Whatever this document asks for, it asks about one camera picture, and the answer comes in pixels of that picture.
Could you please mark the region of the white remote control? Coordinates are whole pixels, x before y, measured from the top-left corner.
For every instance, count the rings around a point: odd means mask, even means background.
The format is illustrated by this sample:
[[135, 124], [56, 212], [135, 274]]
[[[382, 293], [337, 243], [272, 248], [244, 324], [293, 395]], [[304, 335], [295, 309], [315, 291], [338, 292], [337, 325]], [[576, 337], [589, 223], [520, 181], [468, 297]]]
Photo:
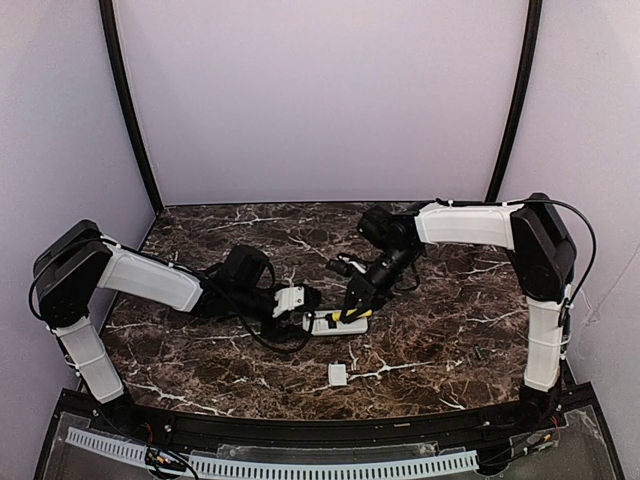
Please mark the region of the white remote control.
[[315, 337], [359, 335], [368, 331], [371, 316], [372, 312], [367, 311], [352, 322], [344, 323], [338, 310], [316, 310], [303, 314], [301, 327]]

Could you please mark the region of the yellow handled screwdriver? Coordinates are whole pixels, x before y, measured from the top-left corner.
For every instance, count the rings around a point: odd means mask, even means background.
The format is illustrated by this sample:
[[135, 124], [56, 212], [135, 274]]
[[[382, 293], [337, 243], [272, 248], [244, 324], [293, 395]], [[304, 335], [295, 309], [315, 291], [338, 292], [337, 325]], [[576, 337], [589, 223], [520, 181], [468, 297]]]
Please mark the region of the yellow handled screwdriver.
[[371, 317], [372, 314], [373, 314], [373, 311], [371, 309], [364, 310], [363, 308], [349, 309], [349, 310], [346, 310], [345, 312], [334, 310], [334, 311], [329, 311], [327, 314], [325, 314], [324, 319], [332, 322], [351, 323], [361, 318]]

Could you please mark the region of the white battery cover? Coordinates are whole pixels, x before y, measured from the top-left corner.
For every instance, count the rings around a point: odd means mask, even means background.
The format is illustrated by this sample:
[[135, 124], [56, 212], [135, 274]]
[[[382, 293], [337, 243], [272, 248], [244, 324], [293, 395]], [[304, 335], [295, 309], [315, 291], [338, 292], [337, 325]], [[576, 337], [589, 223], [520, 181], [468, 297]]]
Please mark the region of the white battery cover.
[[345, 364], [329, 364], [327, 374], [328, 383], [331, 387], [342, 387], [348, 385], [348, 373]]

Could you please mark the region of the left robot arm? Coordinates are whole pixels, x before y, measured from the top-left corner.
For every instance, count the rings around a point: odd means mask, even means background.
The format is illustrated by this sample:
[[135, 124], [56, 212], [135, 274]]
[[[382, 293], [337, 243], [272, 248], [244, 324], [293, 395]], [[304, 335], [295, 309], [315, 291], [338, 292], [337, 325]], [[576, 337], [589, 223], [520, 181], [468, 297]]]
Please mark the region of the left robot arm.
[[140, 253], [103, 235], [95, 222], [81, 220], [36, 259], [28, 303], [93, 398], [109, 404], [128, 392], [90, 319], [95, 290], [118, 291], [200, 318], [235, 316], [243, 324], [254, 319], [261, 326], [254, 338], [287, 354], [274, 344], [289, 333], [281, 320], [317, 309], [321, 294], [304, 284], [263, 286], [263, 275], [273, 277], [274, 267], [248, 245], [233, 247], [222, 262], [197, 271]]

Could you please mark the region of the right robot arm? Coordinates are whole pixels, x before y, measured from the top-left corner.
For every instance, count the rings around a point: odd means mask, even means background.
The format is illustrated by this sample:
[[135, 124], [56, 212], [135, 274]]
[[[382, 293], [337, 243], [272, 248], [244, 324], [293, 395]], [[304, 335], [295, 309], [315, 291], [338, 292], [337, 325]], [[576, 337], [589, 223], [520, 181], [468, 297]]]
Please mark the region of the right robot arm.
[[354, 270], [339, 314], [351, 323], [380, 309], [405, 272], [431, 244], [500, 247], [528, 306], [528, 353], [519, 390], [519, 424], [539, 427], [559, 403], [561, 362], [570, 341], [571, 307], [584, 281], [576, 279], [577, 247], [558, 213], [562, 202], [543, 193], [507, 202], [435, 199], [400, 212], [374, 206], [357, 224], [380, 250], [364, 271]]

